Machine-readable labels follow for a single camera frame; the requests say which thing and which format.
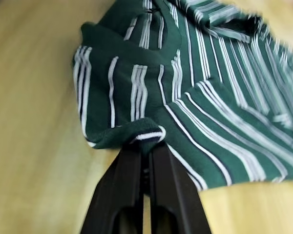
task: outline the striped fabric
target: striped fabric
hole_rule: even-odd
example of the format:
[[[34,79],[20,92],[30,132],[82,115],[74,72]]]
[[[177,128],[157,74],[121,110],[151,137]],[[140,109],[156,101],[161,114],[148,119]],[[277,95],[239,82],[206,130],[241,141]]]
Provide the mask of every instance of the striped fabric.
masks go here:
[[[165,141],[198,190],[293,180],[293,51],[212,0],[117,0],[82,26],[74,84],[93,148]]]

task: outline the white stripe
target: white stripe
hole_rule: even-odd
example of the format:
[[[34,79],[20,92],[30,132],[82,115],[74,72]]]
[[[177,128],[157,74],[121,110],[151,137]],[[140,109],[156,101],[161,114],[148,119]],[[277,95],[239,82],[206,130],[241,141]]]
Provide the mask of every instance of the white stripe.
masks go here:
[[[164,66],[161,64],[160,65],[160,73],[158,75],[157,81],[158,81],[158,84],[160,86],[163,104],[166,105],[166,99],[165,99],[165,94],[164,94],[163,85],[162,85],[163,74],[164,74]]]
[[[160,31],[158,35],[158,48],[162,48],[163,43],[163,31],[164,31],[164,18],[161,16],[161,25],[160,25]]]
[[[221,5],[220,3],[216,2],[216,1],[213,1],[213,2],[211,2],[209,4],[204,5],[204,6],[199,6],[196,9],[198,9],[201,12],[205,12],[205,11],[210,11],[210,10],[220,6],[220,5]]]
[[[146,140],[146,139],[152,139],[155,137],[161,137],[163,135],[162,132],[155,132],[155,133],[145,133],[140,134],[135,137],[136,140]]]
[[[89,88],[90,88],[90,77],[91,77],[91,63],[89,61],[89,56],[92,51],[92,48],[88,48],[84,55],[84,62],[86,64],[86,77],[84,81],[84,96],[83,96],[83,112],[81,117],[82,122],[82,131],[84,137],[87,137],[86,134],[86,122],[87,122],[87,108],[88,108],[88,96],[89,96]]]
[[[202,34],[202,31],[199,31],[199,40],[201,42],[201,48],[202,48],[202,53],[203,53],[203,62],[204,62],[204,65],[205,65],[205,69],[206,69],[206,79],[209,79],[210,78],[210,71],[209,71],[209,59],[207,57],[207,53],[206,53],[206,47],[205,47],[205,41],[204,41],[204,38],[203,38],[203,34]]]
[[[280,140],[282,140],[284,143],[286,143],[288,146],[290,146],[293,149],[293,138],[291,138],[289,135],[287,135],[285,132],[281,131],[277,127],[273,126],[270,121],[262,114],[257,112],[251,107],[248,107],[245,109],[245,111],[252,114],[254,117],[256,117],[259,121],[261,121],[276,137],[278,137]]]
[[[166,129],[165,129],[164,127],[162,127],[161,125],[158,125],[158,127],[159,127],[159,128],[161,129],[161,131],[162,131],[162,135],[161,135],[160,139],[158,140],[158,142],[161,142],[161,141],[164,140],[165,137],[166,137]]]
[[[136,98],[136,113],[135,113],[135,120],[139,119],[140,117],[140,106],[141,106],[141,98],[142,98],[142,87],[141,87],[141,73],[142,73],[143,67],[139,65],[138,72],[137,72],[137,98]]]
[[[115,127],[115,106],[114,106],[114,99],[113,99],[113,92],[114,92],[114,83],[113,83],[113,73],[117,63],[118,57],[113,58],[111,65],[108,70],[108,83],[109,83],[109,102],[111,108],[111,128]]]
[[[234,138],[236,138],[237,140],[241,141],[242,143],[244,143],[245,145],[253,148],[254,150],[264,154],[274,165],[275,167],[279,170],[281,177],[285,178],[288,175],[288,171],[285,168],[285,166],[280,162],[280,160],[273,155],[270,151],[268,151],[267,149],[265,149],[264,147],[258,146],[256,144],[254,144],[253,142],[245,139],[244,137],[240,136],[238,133],[234,132],[233,130],[231,130],[229,127],[227,127],[225,124],[219,122],[217,119],[215,119],[213,116],[211,116],[210,114],[208,114],[207,112],[205,112],[200,106],[199,104],[195,103],[193,101],[193,99],[191,98],[191,95],[189,93],[185,93],[186,96],[188,97],[189,101],[191,102],[191,104],[198,110],[200,111],[202,114],[204,114],[206,117],[208,117],[211,121],[215,122],[218,126],[220,126],[222,129],[224,129],[226,132],[228,132],[230,135],[232,135]]]
[[[201,67],[202,67],[202,72],[203,72],[203,80],[207,80],[209,78],[207,69],[205,67],[205,61],[203,60],[203,51],[202,51],[202,44],[200,42],[200,37],[199,37],[199,31],[197,28],[195,28],[195,34],[197,38],[197,44],[199,47],[199,55],[200,55],[200,62],[201,62]]]
[[[178,80],[178,71],[176,68],[176,61],[172,60],[171,66],[174,72],[173,78],[172,78],[171,100],[174,101],[176,99],[176,82]]]
[[[188,174],[189,178],[192,180],[192,182],[194,183],[194,186],[196,187],[196,190],[199,191],[199,192],[202,191],[202,187],[199,184],[199,182],[193,176],[191,176],[190,173],[187,172],[187,174]]]
[[[170,145],[168,145],[168,147],[172,155],[174,155],[180,161],[180,163],[186,168],[186,170],[191,174],[191,176],[193,176],[197,181],[200,182],[200,184],[202,185],[202,189],[203,190],[208,189],[208,186],[205,180],[195,170],[193,170],[193,168],[187,163],[187,161],[185,161],[181,157],[181,155],[176,150],[174,150]]]
[[[178,85],[177,85],[177,98],[181,97],[181,85],[182,85],[182,66],[180,59],[180,50],[177,50],[177,60],[176,60],[177,70],[178,70]]]
[[[187,39],[188,39],[188,53],[189,53],[189,63],[190,63],[190,79],[191,79],[191,86],[194,87],[194,75],[193,75],[193,64],[192,64],[192,48],[191,48],[191,39],[189,33],[189,25],[188,20],[185,17],[185,25],[186,25],[186,32],[187,32]]]
[[[135,113],[136,113],[136,97],[137,97],[137,90],[138,90],[138,85],[137,85],[137,73],[139,70],[139,65],[134,65],[132,69],[132,74],[131,74],[131,96],[130,96],[130,103],[131,103],[131,109],[130,109],[130,117],[131,117],[131,122],[135,120]]]
[[[205,83],[198,83],[205,97],[215,106],[215,108],[233,125],[241,129],[247,135],[252,137],[260,145],[266,147],[275,155],[287,161],[293,167],[293,153],[284,149],[282,146],[273,142],[271,139],[263,135],[261,132],[257,131],[253,126],[246,123],[242,118],[235,114],[218,96],[213,86],[206,81]]]
[[[147,87],[145,84],[145,76],[147,74],[147,66],[142,67],[141,72],[141,79],[140,79],[140,85],[142,90],[142,96],[141,96],[141,104],[140,104],[140,116],[139,118],[145,117],[146,112],[146,105],[147,105]]]
[[[133,31],[133,29],[134,29],[135,26],[136,26],[136,23],[137,23],[137,18],[134,18],[134,19],[131,21],[129,28],[127,29],[126,35],[125,35],[125,37],[124,37],[124,40],[129,40],[129,39],[130,39],[131,34],[132,34],[132,31]]]
[[[188,137],[188,139],[190,140],[190,142],[200,151],[202,151],[206,156],[208,156],[217,166],[218,168],[221,170],[222,174],[225,177],[226,183],[227,185],[231,185],[232,184],[232,179],[230,177],[229,172],[227,171],[226,167],[223,165],[223,163],[221,161],[219,161],[219,159],[213,155],[211,152],[209,152],[207,149],[205,149],[204,147],[202,147],[200,144],[198,144],[189,134],[189,132],[184,128],[184,126],[181,124],[181,122],[178,120],[178,118],[176,117],[176,115],[174,114],[174,112],[171,110],[171,108],[168,105],[165,105],[165,108],[167,109],[167,111],[169,112],[169,114],[171,115],[171,117],[173,118],[173,120],[177,123],[177,125],[179,126],[179,128],[184,132],[184,134]]]
[[[87,144],[91,147],[91,148],[93,148],[93,147],[95,147],[97,144],[96,143],[93,143],[93,142],[90,142],[90,141],[87,141]]]
[[[270,72],[266,67],[266,63],[262,57],[262,54],[261,54],[261,51],[260,51],[259,45],[258,45],[258,35],[255,36],[254,40],[252,40],[251,47],[252,47],[254,53],[256,54],[256,62],[258,64],[258,66],[261,67],[261,71],[263,71],[263,73],[265,75],[264,81],[268,84],[269,90],[271,91],[271,93],[274,97],[273,102],[278,103],[279,111],[281,113],[288,114],[289,110],[286,107],[286,105],[283,101],[283,98],[282,98],[276,84],[274,83],[273,78],[271,77]]]
[[[78,47],[78,50],[75,54],[75,66],[74,66],[74,71],[73,71],[73,81],[74,81],[74,86],[75,86],[75,92],[77,94],[77,80],[78,80],[78,76],[79,76],[79,67],[80,67],[80,62],[81,62],[81,55],[80,55],[80,52],[81,52],[81,49],[82,47],[79,46]]]
[[[226,18],[226,17],[230,17],[236,13],[239,13],[240,10],[236,7],[236,6],[225,6],[224,8],[221,8],[217,11],[214,11],[212,13],[209,14],[209,20],[210,23],[215,22],[216,20],[218,20],[219,18]]]
[[[186,0],[186,3],[189,5],[197,5],[206,1],[208,0]]]
[[[251,66],[249,59],[248,59],[248,55],[245,51],[245,48],[242,46],[241,42],[238,42],[238,48],[239,48],[239,53],[242,58],[243,64],[246,68],[246,71],[248,72],[248,75],[249,75],[249,78],[251,81],[251,85],[254,89],[254,93],[256,94],[256,97],[258,98],[259,103],[261,104],[261,112],[264,114],[268,114],[268,112],[270,110],[269,106],[265,100],[264,94],[262,93],[260,85],[256,79],[254,70]]]
[[[280,76],[279,70],[277,68],[277,65],[273,59],[273,54],[267,44],[265,44],[265,49],[266,49],[266,52],[268,55],[270,65],[272,67],[273,77],[274,77],[274,80],[276,81],[277,87],[283,93],[283,96],[285,97],[287,104],[291,107],[291,110],[292,110],[291,113],[293,113],[293,92],[290,93],[290,90],[287,89],[287,85],[285,84],[285,82],[283,82],[283,80]]]
[[[261,110],[261,105],[260,105],[260,103],[258,103],[258,100],[257,100],[257,98],[256,98],[256,94],[254,93],[253,89],[251,88],[251,85],[250,85],[250,83],[249,83],[249,81],[248,81],[248,79],[247,79],[247,77],[246,77],[246,75],[245,75],[245,73],[244,73],[244,71],[243,71],[243,69],[242,69],[242,66],[241,66],[241,64],[240,64],[240,61],[239,61],[239,59],[238,59],[236,53],[235,53],[235,49],[234,49],[234,46],[233,46],[231,40],[230,40],[230,46],[231,46],[231,51],[232,51],[232,53],[233,53],[233,57],[234,57],[235,63],[236,63],[236,65],[238,66],[238,69],[239,69],[240,74],[241,74],[241,77],[242,77],[242,79],[243,79],[243,81],[244,81],[244,83],[245,83],[245,86],[246,86],[246,88],[248,89],[248,92],[249,92],[249,94],[250,94],[250,96],[251,96],[251,98],[252,98],[252,100],[253,100],[253,102],[254,102],[256,108],[257,108],[258,110]]]
[[[87,53],[89,53],[89,50],[91,51],[91,49],[92,48],[85,46],[84,49],[82,50],[82,54],[81,54],[82,66],[81,66],[80,74],[79,74],[79,78],[78,78],[78,91],[77,91],[78,113],[80,113],[81,109],[82,109],[82,98],[83,98],[82,94],[83,94],[83,84],[84,84],[84,72],[86,70],[86,61],[84,60],[84,57],[86,56]]]
[[[218,144],[224,150],[228,150],[233,155],[235,155],[243,164],[250,181],[263,181],[266,179],[264,169],[258,162],[257,158],[248,150],[224,139],[210,128],[208,128],[203,122],[201,122],[183,103],[183,101],[178,100],[176,104],[184,112],[190,121],[204,134],[209,140]]]
[[[147,28],[146,28],[146,40],[144,44],[144,48],[148,49],[150,44],[150,27],[152,23],[152,14],[148,14]]]
[[[216,55],[216,51],[215,51],[215,47],[214,47],[214,43],[213,43],[213,39],[212,39],[211,35],[209,36],[209,38],[210,38],[211,47],[212,47],[213,53],[214,53],[214,58],[215,58],[215,62],[216,62],[216,67],[217,67],[219,79],[220,79],[220,82],[222,83],[223,78],[221,76],[221,72],[220,72],[220,68],[219,68],[219,64],[218,64],[218,59],[217,59],[217,55]]]
[[[238,106],[245,108],[248,106],[248,104],[244,98],[243,92],[242,92],[242,90],[239,86],[239,83],[236,79],[236,76],[234,74],[234,70],[233,70],[233,67],[232,67],[232,64],[230,61],[230,57],[229,57],[229,54],[228,54],[228,51],[226,48],[226,44],[225,44],[225,41],[223,38],[219,38],[219,45],[220,45],[221,53],[222,53],[224,61],[225,61],[226,70],[228,73],[230,85],[232,87],[235,100],[236,100]]]
[[[147,43],[147,37],[149,34],[149,21],[152,20],[152,14],[148,13],[147,18],[144,21],[142,34],[139,42],[139,47],[143,47],[146,49]]]

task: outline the wooden surface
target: wooden surface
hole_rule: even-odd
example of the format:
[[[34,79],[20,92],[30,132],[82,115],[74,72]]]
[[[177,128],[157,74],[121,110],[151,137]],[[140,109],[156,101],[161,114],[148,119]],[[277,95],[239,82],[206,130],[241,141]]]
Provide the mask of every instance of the wooden surface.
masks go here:
[[[112,1],[0,3],[0,234],[78,233],[92,192],[117,154],[92,150],[83,139],[70,66],[80,25],[98,21]],[[290,6],[234,2],[263,13],[293,46]],[[291,183],[200,195],[214,234],[293,234]]]

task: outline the shirt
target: shirt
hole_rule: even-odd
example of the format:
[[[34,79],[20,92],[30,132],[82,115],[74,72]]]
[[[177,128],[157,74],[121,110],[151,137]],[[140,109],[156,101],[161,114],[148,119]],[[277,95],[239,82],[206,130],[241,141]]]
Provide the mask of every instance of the shirt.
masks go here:
[[[293,51],[213,0],[117,0],[73,58],[93,148],[165,141],[198,190],[293,179]]]

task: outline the green fabric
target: green fabric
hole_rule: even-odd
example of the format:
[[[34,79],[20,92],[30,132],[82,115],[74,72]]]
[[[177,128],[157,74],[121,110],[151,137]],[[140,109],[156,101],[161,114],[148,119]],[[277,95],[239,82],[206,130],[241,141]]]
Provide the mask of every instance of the green fabric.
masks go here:
[[[74,83],[93,148],[165,141],[198,190],[293,179],[293,52],[212,0],[117,0],[82,26]]]

